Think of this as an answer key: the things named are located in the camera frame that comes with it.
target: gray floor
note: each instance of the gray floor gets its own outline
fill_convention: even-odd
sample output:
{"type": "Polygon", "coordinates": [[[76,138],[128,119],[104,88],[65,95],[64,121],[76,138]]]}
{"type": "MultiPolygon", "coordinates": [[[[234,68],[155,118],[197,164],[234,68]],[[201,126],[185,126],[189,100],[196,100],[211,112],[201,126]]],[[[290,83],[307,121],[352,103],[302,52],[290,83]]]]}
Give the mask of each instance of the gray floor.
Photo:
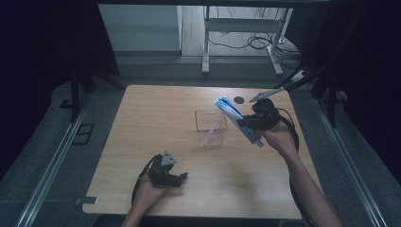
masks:
{"type": "MultiPolygon", "coordinates": [[[[124,84],[272,88],[283,78],[274,75],[270,60],[264,55],[214,57],[211,59],[210,74],[205,76],[201,73],[199,57],[121,54],[116,56],[121,77],[115,79],[124,84]]],[[[283,69],[286,75],[291,72],[291,69],[283,69]]],[[[82,120],[82,124],[94,124],[93,134],[86,146],[71,145],[68,149],[33,226],[92,226],[98,218],[98,215],[83,213],[80,200],[86,195],[124,93],[96,77],[94,80],[97,88],[89,95],[88,109],[82,120]]],[[[308,83],[290,95],[324,194],[335,206],[344,226],[373,226],[329,138],[317,105],[308,92],[312,85],[313,82],[308,83]]],[[[17,223],[67,131],[70,111],[59,108],[65,99],[70,99],[69,84],[55,89],[44,120],[0,182],[1,226],[14,226],[17,223]]],[[[374,196],[387,226],[401,226],[400,185],[350,122],[341,106],[337,108],[336,119],[340,137],[374,196]]]]}

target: white wall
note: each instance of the white wall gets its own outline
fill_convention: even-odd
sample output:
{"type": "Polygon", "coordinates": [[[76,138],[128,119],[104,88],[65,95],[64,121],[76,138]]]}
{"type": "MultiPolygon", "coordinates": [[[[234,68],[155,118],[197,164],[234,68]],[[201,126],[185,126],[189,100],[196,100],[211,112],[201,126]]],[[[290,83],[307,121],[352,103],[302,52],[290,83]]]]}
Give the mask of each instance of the white wall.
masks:
{"type": "Polygon", "coordinates": [[[181,50],[181,6],[98,6],[114,51],[181,50]]]}

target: small black object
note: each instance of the small black object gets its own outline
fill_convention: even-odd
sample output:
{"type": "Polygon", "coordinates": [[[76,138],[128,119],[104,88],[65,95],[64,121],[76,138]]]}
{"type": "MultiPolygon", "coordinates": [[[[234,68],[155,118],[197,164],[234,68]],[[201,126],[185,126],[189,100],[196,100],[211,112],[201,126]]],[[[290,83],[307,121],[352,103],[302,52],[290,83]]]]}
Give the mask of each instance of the small black object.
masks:
{"type": "Polygon", "coordinates": [[[237,96],[237,97],[234,98],[234,102],[236,104],[242,104],[242,103],[244,103],[244,101],[245,101],[244,98],[241,97],[241,96],[237,96]]]}
{"type": "Polygon", "coordinates": [[[280,121],[278,110],[273,102],[264,98],[252,105],[255,114],[244,115],[243,119],[237,120],[240,127],[248,127],[257,131],[266,131],[273,128],[280,121]]]}
{"type": "Polygon", "coordinates": [[[136,192],[139,189],[139,185],[142,181],[142,178],[148,173],[151,182],[155,186],[169,186],[169,187],[179,187],[186,179],[188,175],[187,172],[181,174],[180,176],[171,175],[168,171],[174,167],[173,164],[162,165],[163,155],[157,154],[150,159],[147,165],[144,167],[142,172],[139,174],[138,179],[136,180],[135,187],[132,190],[131,196],[131,205],[135,202],[136,192]]]}
{"type": "Polygon", "coordinates": [[[150,179],[155,186],[170,186],[179,187],[185,180],[187,172],[181,174],[180,176],[171,175],[168,173],[173,164],[162,166],[163,155],[158,154],[154,156],[153,163],[148,171],[150,179]]]}
{"type": "Polygon", "coordinates": [[[276,126],[279,121],[282,121],[288,126],[294,138],[295,147],[298,150],[299,137],[292,120],[289,122],[285,117],[280,115],[278,109],[274,107],[274,103],[270,99],[264,98],[258,100],[252,105],[252,109],[254,114],[243,115],[243,119],[236,121],[239,127],[248,127],[256,131],[266,131],[276,126]]]}

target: metal frame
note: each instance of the metal frame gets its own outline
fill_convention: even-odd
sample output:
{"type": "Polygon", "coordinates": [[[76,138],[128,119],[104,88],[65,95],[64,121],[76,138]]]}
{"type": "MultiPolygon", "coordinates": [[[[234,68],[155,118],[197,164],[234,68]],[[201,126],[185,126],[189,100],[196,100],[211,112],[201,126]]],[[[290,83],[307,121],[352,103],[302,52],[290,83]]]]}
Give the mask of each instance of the metal frame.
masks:
{"type": "Polygon", "coordinates": [[[268,46],[270,60],[273,64],[274,71],[278,77],[283,76],[283,69],[275,55],[277,45],[286,24],[288,9],[284,10],[279,20],[261,19],[261,18],[210,18],[210,6],[206,7],[206,15],[204,18],[204,44],[202,54],[201,71],[203,74],[209,73],[209,32],[260,32],[275,33],[271,46],[268,46]]]}

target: person's right hand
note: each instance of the person's right hand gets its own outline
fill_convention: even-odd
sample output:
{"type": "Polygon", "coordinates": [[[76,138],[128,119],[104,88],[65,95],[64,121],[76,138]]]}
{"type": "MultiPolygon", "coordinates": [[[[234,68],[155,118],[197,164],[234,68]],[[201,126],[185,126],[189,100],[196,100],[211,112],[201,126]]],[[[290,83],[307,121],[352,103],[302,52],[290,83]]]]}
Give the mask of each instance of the person's right hand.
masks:
{"type": "Polygon", "coordinates": [[[294,138],[292,137],[289,128],[282,121],[267,131],[260,131],[268,144],[277,150],[283,158],[287,159],[293,155],[298,155],[295,148],[294,138]]]}

